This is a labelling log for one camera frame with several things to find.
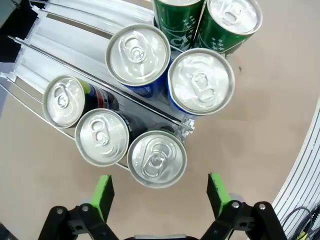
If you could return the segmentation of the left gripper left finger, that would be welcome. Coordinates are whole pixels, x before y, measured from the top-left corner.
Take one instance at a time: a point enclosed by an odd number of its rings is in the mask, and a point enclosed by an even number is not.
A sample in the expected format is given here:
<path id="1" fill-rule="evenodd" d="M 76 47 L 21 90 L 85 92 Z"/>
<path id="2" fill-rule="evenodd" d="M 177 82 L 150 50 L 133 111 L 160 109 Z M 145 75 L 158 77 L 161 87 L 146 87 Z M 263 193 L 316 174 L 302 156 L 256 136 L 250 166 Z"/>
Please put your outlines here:
<path id="1" fill-rule="evenodd" d="M 92 240 L 117 240 L 107 225 L 115 196 L 111 175 L 102 175 L 90 203 L 68 210 L 64 206 L 50 209 L 39 235 L 40 240 L 76 240 L 88 234 Z"/>

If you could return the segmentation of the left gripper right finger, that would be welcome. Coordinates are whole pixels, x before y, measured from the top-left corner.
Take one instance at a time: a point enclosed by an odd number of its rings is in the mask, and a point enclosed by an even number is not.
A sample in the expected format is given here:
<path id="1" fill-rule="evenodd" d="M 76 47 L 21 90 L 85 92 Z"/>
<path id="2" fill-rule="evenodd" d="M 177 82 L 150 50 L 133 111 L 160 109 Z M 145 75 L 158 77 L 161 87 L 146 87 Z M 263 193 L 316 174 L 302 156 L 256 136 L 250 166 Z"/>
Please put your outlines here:
<path id="1" fill-rule="evenodd" d="M 280 221 L 267 201 L 253 206 L 231 199 L 217 173 L 209 173 L 206 193 L 214 214 L 214 222 L 202 240 L 227 240 L 235 231 L 245 232 L 250 240 L 286 240 Z"/>

